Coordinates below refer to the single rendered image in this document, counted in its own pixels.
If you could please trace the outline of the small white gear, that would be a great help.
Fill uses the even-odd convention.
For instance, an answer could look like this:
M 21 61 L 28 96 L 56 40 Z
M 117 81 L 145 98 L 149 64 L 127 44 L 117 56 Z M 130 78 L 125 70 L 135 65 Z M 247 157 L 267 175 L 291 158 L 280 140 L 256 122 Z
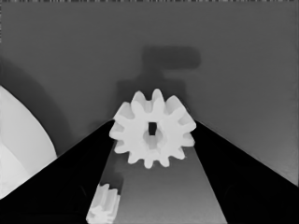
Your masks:
M 111 189 L 109 184 L 99 185 L 88 211 L 88 224 L 114 224 L 120 199 L 117 189 Z
M 191 132 L 196 123 L 177 96 L 167 100 L 155 89 L 148 101 L 137 91 L 130 103 L 123 102 L 116 112 L 109 136 L 117 141 L 117 154 L 129 153 L 128 163 L 144 161 L 150 169 L 157 161 L 170 166 L 170 158 L 184 160 L 184 147 L 193 147 Z

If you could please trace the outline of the large thick white disc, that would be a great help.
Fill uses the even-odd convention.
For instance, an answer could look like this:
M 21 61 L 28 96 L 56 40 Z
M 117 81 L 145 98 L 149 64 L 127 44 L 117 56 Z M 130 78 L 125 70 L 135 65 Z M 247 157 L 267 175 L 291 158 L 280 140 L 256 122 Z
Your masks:
M 0 86 L 0 200 L 57 158 L 41 123 Z

